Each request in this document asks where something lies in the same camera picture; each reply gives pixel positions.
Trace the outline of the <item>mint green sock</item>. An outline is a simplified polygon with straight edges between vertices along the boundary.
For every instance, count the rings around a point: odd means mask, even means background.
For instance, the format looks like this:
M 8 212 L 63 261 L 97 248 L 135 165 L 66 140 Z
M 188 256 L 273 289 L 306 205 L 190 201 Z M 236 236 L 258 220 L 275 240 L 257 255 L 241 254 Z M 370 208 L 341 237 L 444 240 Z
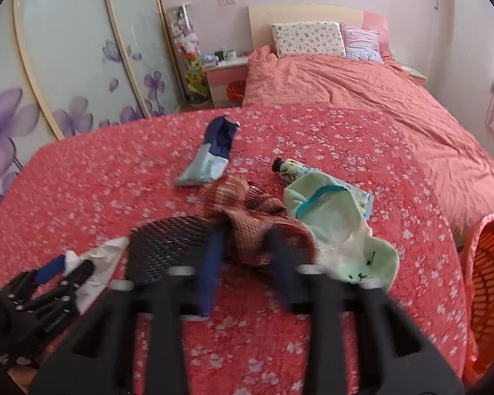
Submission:
M 373 235 L 351 190 L 319 171 L 297 178 L 284 190 L 289 217 L 309 229 L 317 248 L 314 262 L 330 277 L 367 283 L 388 291 L 400 258 L 388 241 Z

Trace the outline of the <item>red plaid cloth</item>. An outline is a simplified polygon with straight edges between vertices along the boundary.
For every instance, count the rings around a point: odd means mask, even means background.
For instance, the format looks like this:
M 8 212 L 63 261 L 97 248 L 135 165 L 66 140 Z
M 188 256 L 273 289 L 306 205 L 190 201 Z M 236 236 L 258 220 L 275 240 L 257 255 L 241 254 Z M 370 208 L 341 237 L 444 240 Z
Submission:
M 239 176 L 223 176 L 202 186 L 196 205 L 197 214 L 232 229 L 235 259 L 243 265 L 267 265 L 272 254 L 263 238 L 272 228 L 280 229 L 284 240 L 305 251 L 313 259 L 316 245 L 311 230 L 287 215 L 286 206 L 254 183 Z

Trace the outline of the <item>floral hand cream tube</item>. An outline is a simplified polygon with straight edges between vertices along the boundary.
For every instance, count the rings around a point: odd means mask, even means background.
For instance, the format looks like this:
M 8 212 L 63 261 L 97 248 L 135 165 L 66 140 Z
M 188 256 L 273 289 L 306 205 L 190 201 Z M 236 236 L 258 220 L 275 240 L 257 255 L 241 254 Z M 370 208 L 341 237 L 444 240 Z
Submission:
M 273 161 L 272 171 L 277 173 L 287 184 L 291 184 L 299 177 L 307 175 L 311 172 L 320 172 L 315 168 L 309 167 L 304 163 L 295 161 L 293 159 L 286 159 L 285 161 L 277 157 Z M 343 181 L 335 176 L 328 175 L 328 177 L 338 186 L 346 188 L 351 192 L 353 198 L 357 201 L 360 211 L 366 220 L 370 219 L 374 196 L 372 193 L 361 190 L 357 186 L 354 186 L 346 181 Z

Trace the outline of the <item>blue snack wrapper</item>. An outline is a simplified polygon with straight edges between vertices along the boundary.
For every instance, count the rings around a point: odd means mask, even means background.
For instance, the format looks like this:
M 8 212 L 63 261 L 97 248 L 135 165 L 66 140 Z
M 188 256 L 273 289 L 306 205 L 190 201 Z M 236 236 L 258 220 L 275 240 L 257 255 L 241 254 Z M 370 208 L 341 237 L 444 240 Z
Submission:
M 240 127 L 226 116 L 214 118 L 204 133 L 203 144 L 174 185 L 202 186 L 221 178 L 230 161 L 233 139 Z

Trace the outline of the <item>black knitted cloth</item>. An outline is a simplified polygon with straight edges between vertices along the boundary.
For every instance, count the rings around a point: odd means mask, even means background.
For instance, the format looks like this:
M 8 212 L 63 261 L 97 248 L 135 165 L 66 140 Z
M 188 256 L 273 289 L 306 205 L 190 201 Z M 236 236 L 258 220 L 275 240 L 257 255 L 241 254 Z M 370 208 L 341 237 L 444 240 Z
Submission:
M 199 268 L 214 231 L 198 217 L 172 217 L 134 229 L 127 247 L 125 278 L 155 283 L 173 267 Z

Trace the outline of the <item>red floral tablecloth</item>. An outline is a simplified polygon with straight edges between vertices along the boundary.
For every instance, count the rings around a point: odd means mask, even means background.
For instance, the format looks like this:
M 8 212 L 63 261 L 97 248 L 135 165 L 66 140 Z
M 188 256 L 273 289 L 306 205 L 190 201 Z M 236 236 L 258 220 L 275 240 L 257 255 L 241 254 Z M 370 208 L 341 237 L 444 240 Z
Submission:
M 194 394 L 298 394 L 309 321 L 255 274 L 263 232 L 286 219 L 272 169 L 293 158 L 372 193 L 373 234 L 397 250 L 391 296 L 461 373 L 466 299 L 453 236 L 407 137 L 383 112 L 299 106 L 230 109 L 239 124 L 214 185 L 177 188 L 217 112 L 103 127 L 41 148 L 0 205 L 0 285 L 61 253 L 84 253 L 139 225 L 201 215 L 233 226 L 216 307 L 184 328 Z

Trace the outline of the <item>orange plastic laundry basket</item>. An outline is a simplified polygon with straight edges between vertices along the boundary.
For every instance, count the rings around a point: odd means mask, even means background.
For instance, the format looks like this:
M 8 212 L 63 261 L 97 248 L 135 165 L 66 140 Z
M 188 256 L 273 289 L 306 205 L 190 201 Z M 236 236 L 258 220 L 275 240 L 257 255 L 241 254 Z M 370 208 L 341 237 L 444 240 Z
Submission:
M 494 363 L 494 214 L 469 229 L 460 264 L 468 312 L 462 381 L 472 387 Z

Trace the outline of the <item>pink bedside table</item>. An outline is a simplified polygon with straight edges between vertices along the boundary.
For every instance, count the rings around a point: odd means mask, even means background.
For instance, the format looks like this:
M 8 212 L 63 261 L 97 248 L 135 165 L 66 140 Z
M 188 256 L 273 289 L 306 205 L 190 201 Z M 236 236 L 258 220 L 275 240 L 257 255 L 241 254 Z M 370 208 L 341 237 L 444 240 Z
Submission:
M 248 57 L 237 57 L 233 60 L 218 63 L 205 69 L 210 96 L 215 108 L 226 108 L 233 105 L 227 101 L 226 86 L 236 80 L 245 80 L 248 76 Z

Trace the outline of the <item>floral sliding wardrobe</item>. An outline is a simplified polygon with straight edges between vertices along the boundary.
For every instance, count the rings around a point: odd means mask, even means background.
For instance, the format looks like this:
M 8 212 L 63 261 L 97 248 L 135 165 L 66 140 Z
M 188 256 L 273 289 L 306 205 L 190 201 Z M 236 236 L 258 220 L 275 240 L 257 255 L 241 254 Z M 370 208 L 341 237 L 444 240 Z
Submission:
M 159 0 L 0 0 L 0 205 L 44 145 L 181 103 Z

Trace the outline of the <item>right bedside table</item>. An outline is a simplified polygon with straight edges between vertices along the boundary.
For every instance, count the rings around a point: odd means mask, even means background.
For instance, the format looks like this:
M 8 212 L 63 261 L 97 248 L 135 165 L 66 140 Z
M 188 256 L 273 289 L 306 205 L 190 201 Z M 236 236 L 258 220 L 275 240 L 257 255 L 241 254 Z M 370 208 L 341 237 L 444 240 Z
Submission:
M 400 69 L 402 69 L 405 73 L 407 73 L 414 82 L 416 82 L 417 84 L 419 84 L 423 88 L 425 87 L 427 76 L 425 76 L 424 74 L 422 74 L 418 70 L 410 67 L 409 65 L 405 65 L 402 63 L 396 63 L 396 65 Z

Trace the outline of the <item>white mug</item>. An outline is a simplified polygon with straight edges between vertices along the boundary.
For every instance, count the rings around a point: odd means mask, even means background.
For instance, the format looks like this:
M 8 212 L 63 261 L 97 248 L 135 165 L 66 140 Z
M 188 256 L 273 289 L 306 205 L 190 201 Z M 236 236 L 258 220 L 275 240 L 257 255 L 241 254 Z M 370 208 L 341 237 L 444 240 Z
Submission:
M 237 57 L 236 51 L 234 51 L 233 49 L 227 50 L 226 56 L 227 60 L 233 60 Z

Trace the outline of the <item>pink striped pillow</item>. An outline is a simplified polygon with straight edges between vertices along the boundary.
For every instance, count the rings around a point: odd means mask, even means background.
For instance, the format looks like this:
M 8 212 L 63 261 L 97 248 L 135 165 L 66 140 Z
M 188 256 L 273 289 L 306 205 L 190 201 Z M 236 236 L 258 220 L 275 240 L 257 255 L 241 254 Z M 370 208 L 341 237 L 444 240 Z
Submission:
M 380 35 L 375 30 L 363 30 L 342 25 L 346 57 L 354 61 L 384 62 L 380 54 Z

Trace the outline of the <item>floral white pillow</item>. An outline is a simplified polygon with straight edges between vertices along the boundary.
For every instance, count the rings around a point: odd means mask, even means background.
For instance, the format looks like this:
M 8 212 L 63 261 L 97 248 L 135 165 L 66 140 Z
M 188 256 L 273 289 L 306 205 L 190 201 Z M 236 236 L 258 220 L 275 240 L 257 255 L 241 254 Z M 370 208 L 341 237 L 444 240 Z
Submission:
M 341 26 L 336 21 L 274 23 L 271 34 L 279 57 L 346 56 Z

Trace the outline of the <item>beige pink headboard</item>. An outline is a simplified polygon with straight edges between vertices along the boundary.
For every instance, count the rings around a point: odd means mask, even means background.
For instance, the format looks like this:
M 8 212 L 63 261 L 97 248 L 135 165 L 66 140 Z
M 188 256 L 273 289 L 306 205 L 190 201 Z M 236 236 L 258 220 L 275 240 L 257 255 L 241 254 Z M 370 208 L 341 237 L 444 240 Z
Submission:
M 342 25 L 375 30 L 380 35 L 380 54 L 388 56 L 388 25 L 385 16 L 335 5 L 251 5 L 249 19 L 254 49 L 268 46 L 276 54 L 271 25 L 299 21 L 336 21 Z

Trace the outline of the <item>wall power socket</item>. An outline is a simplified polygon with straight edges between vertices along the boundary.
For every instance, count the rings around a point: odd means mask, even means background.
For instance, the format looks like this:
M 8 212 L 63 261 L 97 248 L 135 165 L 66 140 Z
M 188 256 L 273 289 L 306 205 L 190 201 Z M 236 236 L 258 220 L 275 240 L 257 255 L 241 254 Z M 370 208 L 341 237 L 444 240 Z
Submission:
M 236 0 L 218 0 L 219 6 L 235 5 Z

